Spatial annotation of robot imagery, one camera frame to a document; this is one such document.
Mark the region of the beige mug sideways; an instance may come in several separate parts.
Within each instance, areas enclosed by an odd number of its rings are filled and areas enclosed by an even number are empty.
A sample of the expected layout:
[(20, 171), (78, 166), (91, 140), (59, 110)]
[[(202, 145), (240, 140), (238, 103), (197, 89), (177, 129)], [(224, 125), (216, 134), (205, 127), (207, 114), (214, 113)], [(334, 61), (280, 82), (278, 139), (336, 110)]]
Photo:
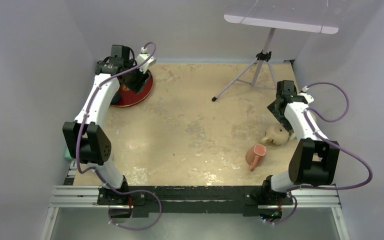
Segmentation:
[(259, 143), (262, 145), (282, 146), (293, 136), (293, 132), (286, 130), (280, 123), (271, 124), (265, 129), (264, 137)]

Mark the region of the dark blue mug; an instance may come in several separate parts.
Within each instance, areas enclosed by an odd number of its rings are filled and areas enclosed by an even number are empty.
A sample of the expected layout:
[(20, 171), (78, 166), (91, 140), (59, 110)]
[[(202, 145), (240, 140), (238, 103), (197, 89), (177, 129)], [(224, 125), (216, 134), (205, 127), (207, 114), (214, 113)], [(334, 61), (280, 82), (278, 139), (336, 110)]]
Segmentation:
[(121, 94), (119, 93), (119, 92), (117, 92), (114, 96), (113, 96), (113, 98), (112, 98), (112, 100), (111, 100), (111, 105), (117, 105), (119, 102), (120, 102), (120, 100), (121, 100)]

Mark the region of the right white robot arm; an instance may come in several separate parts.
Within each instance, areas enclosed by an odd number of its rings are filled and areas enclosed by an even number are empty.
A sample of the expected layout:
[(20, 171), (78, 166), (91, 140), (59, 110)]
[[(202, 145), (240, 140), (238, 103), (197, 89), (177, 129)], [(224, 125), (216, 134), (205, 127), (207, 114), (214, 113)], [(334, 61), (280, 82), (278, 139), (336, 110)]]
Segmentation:
[(313, 101), (310, 94), (299, 92), (292, 80), (276, 84), (275, 100), (267, 108), (285, 130), (295, 134), (298, 142), (288, 169), (265, 180), (269, 185), (261, 189), (260, 196), (268, 204), (294, 187), (329, 186), (333, 183), (340, 150), (325, 142), (327, 136), (308, 110)]

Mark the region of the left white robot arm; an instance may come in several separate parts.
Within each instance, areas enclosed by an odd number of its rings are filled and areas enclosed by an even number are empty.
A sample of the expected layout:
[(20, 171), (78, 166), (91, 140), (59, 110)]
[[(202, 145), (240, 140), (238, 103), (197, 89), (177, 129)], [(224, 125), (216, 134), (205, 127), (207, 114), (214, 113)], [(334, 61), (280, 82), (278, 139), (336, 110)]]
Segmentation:
[(111, 103), (126, 86), (134, 93), (143, 90), (150, 78), (148, 68), (156, 62), (155, 52), (146, 43), (138, 55), (125, 45), (112, 45), (110, 56), (95, 65), (92, 89), (78, 115), (63, 124), (62, 132), (70, 156), (75, 160), (77, 171), (85, 174), (92, 171), (109, 189), (109, 197), (118, 205), (126, 203), (129, 191), (125, 176), (114, 164), (112, 143), (103, 129), (103, 121)]

